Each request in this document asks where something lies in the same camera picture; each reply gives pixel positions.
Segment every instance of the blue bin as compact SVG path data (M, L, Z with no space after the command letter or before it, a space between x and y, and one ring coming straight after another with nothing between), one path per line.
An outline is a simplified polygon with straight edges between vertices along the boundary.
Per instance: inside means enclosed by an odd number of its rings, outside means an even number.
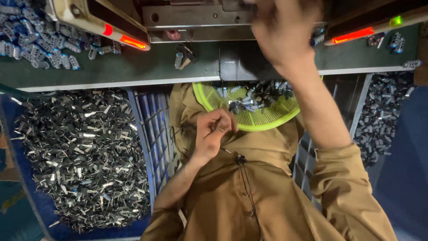
M142 94L135 96L131 89L127 89L132 112L135 116L137 131L143 148L144 160L146 162L147 177L149 181L150 204L155 201L155 196L161 190L161 184L166 183L169 158L173 157L173 144L169 136L168 123L168 97L164 94ZM16 117L21 115L24 107L12 101L8 95L0 97L0 118L3 123L4 132L11 148L12 158L16 169L20 174L22 186L27 194L33 211L42 227L46 237L55 241L78 241L78 240L136 240L139 239L146 227L149 225L151 216L144 216L135 221L131 226L124 228L93 229L92 232L78 233L65 224L49 226L58 221L59 216L54 214L56 209L52 198L41 191L36 192L36 184L33 181L33 169L31 162L25 157L25 148L20 140L10 141L10 138L19 135L13 130L17 127L14 123Z

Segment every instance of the hand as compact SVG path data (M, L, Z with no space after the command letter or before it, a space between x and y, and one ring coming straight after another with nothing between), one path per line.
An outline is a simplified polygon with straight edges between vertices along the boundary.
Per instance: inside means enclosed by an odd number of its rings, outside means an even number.
M253 33L263 54L280 75L288 78L314 63L315 53L309 39L314 22L321 20L317 0L247 1L257 2Z
M230 112L223 108L198 116L196 147L192 160L199 166L208 163L220 150L221 138L229 131L238 131Z

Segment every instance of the green mesh basket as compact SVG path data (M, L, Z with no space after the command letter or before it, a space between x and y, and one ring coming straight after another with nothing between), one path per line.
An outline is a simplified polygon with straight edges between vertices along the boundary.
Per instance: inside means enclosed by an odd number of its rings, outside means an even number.
M228 108L229 100L236 100L239 97L247 96L247 89L241 88L235 93L230 93L230 89L232 88L232 85L227 88L228 98L223 98L219 96L209 82L193 83L196 99L207 111L212 111L220 107ZM262 131L284 124L299 112L300 108L295 97L286 100L284 96L281 96L276 103L264 108L263 114L261 109L256 110L254 113L240 110L238 114L234 114L234 117L240 130Z

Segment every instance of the green light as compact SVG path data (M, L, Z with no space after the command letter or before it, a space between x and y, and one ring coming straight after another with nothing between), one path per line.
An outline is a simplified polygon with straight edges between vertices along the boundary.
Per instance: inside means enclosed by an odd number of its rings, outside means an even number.
M400 26L402 23L403 23L403 22L402 22L402 20L401 20L401 16L398 16L398 17L392 18L392 19L389 21L389 25L390 25L391 27L398 27L398 26Z

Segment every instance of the red indicator light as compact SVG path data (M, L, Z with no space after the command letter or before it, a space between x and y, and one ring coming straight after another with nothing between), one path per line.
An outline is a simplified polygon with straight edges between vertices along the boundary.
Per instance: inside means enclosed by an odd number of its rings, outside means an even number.
M110 25L106 24L103 34L106 36L110 36L112 33L113 33L113 28Z
M140 41L138 41L136 39L133 39L131 37L128 37L126 35L122 35L122 38L120 38L120 41L122 41L124 43L127 43L127 44L130 44L132 46L135 46L137 48L141 48L141 49L145 49L146 48L146 44L145 43L140 42Z
M337 44L337 43L342 43L342 42L346 42L346 41L353 40L353 39L358 39L358 38L361 38L361 37L364 37L367 35L372 35L374 33L375 32L373 31L373 28L368 27L368 28L365 28L365 29L362 29L362 30L359 30L359 31L356 31L353 33L348 33L348 34L333 38L331 41L333 43Z

